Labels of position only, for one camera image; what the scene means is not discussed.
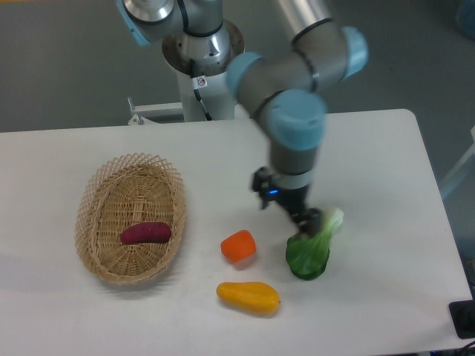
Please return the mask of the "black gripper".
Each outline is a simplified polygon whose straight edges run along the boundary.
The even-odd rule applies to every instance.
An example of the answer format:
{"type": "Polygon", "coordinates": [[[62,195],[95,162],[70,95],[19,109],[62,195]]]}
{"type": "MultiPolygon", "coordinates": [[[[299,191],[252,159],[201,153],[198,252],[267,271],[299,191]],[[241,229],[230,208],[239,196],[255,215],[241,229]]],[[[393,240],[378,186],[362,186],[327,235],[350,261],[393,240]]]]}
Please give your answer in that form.
{"type": "Polygon", "coordinates": [[[314,237],[320,231],[323,211],[307,208],[308,184],[298,183],[297,188],[288,188],[279,183],[278,176],[267,167],[260,167],[253,173],[251,189],[258,195],[262,210],[271,202],[282,207],[296,224],[300,237],[314,237]]]}

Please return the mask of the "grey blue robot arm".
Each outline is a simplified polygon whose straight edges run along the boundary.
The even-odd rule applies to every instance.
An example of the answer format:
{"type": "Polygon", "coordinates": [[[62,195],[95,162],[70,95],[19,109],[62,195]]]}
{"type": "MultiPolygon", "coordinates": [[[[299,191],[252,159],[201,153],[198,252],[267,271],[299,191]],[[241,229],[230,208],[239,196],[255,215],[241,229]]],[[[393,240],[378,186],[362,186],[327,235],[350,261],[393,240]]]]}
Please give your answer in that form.
{"type": "Polygon", "coordinates": [[[303,237],[322,228],[306,204],[327,107],[322,88],[367,64],[368,47],[354,27],[339,27],[323,1],[277,1],[291,49],[271,62],[245,48],[221,1],[118,1],[140,45],[160,42],[177,76],[187,122],[228,120],[242,106],[269,139],[269,163],[252,178],[262,205],[279,204],[303,237]]]}

